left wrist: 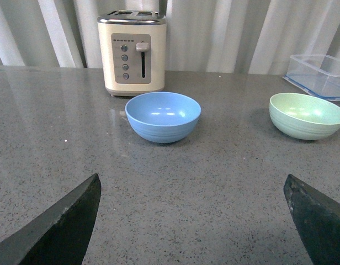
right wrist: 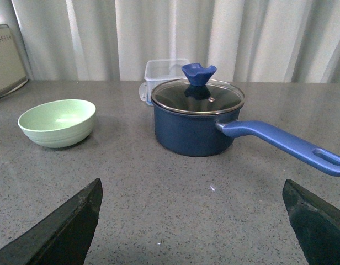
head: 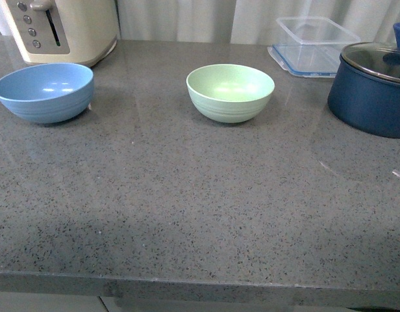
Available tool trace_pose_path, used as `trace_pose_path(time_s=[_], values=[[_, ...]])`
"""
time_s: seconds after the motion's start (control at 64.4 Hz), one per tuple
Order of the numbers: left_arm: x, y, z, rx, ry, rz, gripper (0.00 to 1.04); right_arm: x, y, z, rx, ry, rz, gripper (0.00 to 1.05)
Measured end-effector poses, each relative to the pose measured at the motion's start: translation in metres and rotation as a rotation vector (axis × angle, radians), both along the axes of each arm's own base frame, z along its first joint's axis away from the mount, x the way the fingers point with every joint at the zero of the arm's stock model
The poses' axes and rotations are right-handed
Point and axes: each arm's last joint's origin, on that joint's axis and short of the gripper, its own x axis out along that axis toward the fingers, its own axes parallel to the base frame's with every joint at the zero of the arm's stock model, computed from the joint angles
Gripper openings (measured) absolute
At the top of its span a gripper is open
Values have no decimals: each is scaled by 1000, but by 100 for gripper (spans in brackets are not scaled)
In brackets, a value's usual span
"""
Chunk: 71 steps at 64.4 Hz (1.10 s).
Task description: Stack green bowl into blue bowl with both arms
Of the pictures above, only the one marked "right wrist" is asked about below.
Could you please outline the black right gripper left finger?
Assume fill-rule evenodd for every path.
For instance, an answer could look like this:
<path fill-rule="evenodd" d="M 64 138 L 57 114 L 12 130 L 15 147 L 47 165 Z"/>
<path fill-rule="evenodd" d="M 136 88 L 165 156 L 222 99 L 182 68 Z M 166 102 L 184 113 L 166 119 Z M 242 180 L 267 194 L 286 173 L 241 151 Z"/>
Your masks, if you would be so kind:
<path fill-rule="evenodd" d="M 83 264 L 98 225 L 99 178 L 0 249 L 0 264 Z"/>

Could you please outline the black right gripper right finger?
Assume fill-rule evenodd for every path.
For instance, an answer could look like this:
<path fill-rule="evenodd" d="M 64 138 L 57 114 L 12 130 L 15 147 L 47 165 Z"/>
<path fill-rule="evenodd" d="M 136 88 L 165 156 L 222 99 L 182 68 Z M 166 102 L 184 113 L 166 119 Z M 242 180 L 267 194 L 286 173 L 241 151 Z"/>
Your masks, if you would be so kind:
<path fill-rule="evenodd" d="M 282 197 L 308 264 L 340 264 L 340 210 L 291 179 Z"/>

